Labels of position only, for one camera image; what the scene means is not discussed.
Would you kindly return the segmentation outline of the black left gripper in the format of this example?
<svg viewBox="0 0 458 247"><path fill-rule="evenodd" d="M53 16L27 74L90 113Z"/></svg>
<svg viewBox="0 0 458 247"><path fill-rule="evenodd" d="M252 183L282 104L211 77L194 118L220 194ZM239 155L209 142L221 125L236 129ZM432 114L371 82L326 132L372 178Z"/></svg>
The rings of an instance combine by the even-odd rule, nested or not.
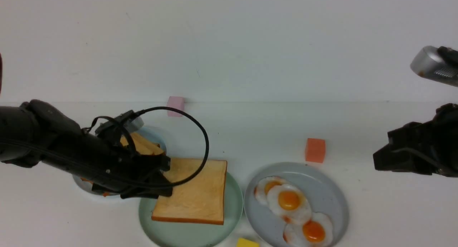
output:
<svg viewBox="0 0 458 247"><path fill-rule="evenodd" d="M119 194L121 199L170 197L173 193L171 182L163 172L171 168L171 159L166 154L142 155L130 158L123 156L105 169L101 176L82 176L90 182L95 193Z"/></svg>

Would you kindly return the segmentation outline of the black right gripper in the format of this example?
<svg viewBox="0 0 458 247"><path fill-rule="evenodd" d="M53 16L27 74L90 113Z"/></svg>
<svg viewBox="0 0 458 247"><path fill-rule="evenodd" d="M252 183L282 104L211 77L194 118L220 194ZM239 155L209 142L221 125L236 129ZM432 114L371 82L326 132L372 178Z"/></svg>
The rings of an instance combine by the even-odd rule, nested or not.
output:
<svg viewBox="0 0 458 247"><path fill-rule="evenodd" d="M389 131L387 138L373 153L377 171L457 177L456 122L412 122Z"/></svg>

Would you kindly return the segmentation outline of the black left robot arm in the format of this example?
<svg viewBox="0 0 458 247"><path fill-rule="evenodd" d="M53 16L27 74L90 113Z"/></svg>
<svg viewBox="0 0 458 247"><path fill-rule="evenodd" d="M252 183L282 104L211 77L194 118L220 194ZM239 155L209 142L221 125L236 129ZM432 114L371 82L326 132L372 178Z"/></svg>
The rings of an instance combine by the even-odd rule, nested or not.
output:
<svg viewBox="0 0 458 247"><path fill-rule="evenodd" d="M90 193L126 198L169 197L165 154L141 154L131 133L142 120L130 110L90 134L47 102L1 107L1 162L31 168L40 162L79 178Z"/></svg>

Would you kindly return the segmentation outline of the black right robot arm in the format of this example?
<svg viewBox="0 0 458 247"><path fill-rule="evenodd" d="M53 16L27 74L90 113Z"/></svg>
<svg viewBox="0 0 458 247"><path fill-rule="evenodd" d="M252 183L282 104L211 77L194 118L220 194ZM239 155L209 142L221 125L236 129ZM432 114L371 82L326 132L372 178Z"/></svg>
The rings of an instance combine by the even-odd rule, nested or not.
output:
<svg viewBox="0 0 458 247"><path fill-rule="evenodd" d="M458 176L458 109L448 103L425 123L410 122L388 132L388 144L373 154L381 172Z"/></svg>

